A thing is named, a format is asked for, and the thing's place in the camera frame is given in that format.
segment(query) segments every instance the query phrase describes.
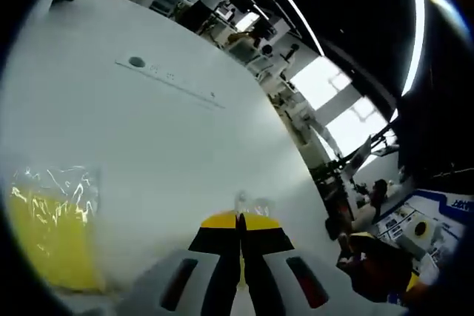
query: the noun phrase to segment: yellow plastic bag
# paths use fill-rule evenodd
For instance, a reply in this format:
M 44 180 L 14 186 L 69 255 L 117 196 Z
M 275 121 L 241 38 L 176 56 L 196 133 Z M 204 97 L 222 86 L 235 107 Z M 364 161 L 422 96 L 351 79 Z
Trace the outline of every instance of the yellow plastic bag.
M 56 172 L 54 180 L 62 172 Z M 71 189 L 75 182 L 70 179 L 64 179 L 64 186 L 45 186 L 37 175 L 30 173 L 30 178 L 21 179 L 21 185 L 15 182 L 7 201 L 10 223 L 27 258 L 52 286 L 73 291 L 102 290 L 90 241 L 96 202 L 92 204 L 90 196 L 84 196 L 90 179 L 87 183 L 79 181 Z

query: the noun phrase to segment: white table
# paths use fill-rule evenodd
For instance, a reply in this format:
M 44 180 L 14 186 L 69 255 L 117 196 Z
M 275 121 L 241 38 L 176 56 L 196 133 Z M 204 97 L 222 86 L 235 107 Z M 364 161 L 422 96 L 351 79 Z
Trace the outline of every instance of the white table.
M 224 109 L 115 64 L 152 58 Z M 334 263 L 327 213 L 252 76 L 178 24 L 127 0 L 75 0 L 25 27 L 4 71 L 0 155 L 100 169 L 99 263 L 128 285 L 187 247 L 237 191 L 272 198 L 297 247 Z

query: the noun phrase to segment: black ceiling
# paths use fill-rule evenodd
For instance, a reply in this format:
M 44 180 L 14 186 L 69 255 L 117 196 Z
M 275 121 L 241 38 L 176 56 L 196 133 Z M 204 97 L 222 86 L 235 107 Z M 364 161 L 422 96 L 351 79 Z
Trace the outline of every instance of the black ceiling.
M 302 40 L 318 50 L 306 27 L 287 0 L 255 0 L 279 15 L 283 10 Z M 293 0 L 309 22 L 325 53 L 331 58 L 328 43 L 348 53 L 398 97 L 410 63 L 415 12 L 414 0 Z

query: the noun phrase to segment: white wall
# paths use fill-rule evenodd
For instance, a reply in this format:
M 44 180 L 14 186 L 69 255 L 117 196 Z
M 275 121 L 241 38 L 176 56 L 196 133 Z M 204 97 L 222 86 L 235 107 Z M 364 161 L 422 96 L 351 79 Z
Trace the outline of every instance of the white wall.
M 298 44 L 299 51 L 296 53 L 295 64 L 286 71 L 287 79 L 294 77 L 300 70 L 318 58 L 318 54 L 315 51 L 289 33 L 285 34 L 273 45 L 273 53 L 276 55 L 279 53 L 287 54 L 292 44 Z
M 378 179 L 398 182 L 398 152 L 377 157 L 354 175 L 357 184 L 365 183 L 369 188 Z
M 273 24 L 273 27 L 276 30 L 276 35 L 273 36 L 273 38 L 269 41 L 269 44 L 272 46 L 283 36 L 287 34 L 288 31 L 290 31 L 290 26 L 287 24 L 287 22 L 284 19 L 279 19 L 275 24 Z

